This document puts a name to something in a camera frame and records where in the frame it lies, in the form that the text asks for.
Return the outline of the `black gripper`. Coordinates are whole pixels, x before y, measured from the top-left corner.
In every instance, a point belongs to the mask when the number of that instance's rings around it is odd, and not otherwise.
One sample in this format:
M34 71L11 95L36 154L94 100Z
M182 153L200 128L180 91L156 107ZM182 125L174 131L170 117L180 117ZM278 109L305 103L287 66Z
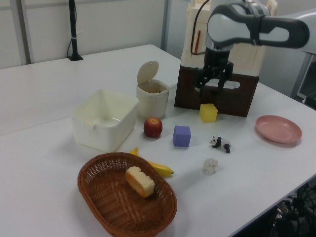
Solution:
M229 61L230 50L205 49L204 67L195 68L193 86L198 97L202 96L204 86L215 78L214 72L220 72L218 93L222 93L224 84L232 78L234 64Z

